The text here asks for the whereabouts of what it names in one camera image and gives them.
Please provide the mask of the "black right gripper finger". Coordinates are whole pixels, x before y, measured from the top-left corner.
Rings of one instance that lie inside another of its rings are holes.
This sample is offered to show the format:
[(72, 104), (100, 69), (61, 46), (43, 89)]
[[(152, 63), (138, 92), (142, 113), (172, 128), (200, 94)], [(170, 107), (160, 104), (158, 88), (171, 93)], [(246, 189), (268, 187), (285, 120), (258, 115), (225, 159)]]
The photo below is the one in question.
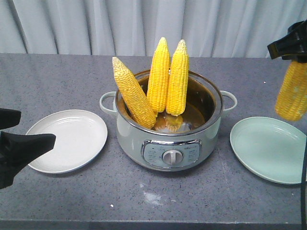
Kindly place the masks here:
[(307, 22), (292, 24), (287, 35), (267, 45), (271, 59), (281, 57), (283, 60), (307, 62)]

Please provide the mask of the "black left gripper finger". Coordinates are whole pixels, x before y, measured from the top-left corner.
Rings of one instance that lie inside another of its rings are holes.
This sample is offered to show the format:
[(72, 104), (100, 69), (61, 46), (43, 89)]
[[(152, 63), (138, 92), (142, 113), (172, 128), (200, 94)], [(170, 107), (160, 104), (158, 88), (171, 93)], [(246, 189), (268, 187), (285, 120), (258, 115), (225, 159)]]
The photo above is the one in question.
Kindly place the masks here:
[(14, 177), (29, 163), (54, 148), (54, 134), (0, 133), (0, 187), (11, 186)]
[(14, 127), (20, 123), (21, 111), (12, 109), (0, 109), (0, 129)]

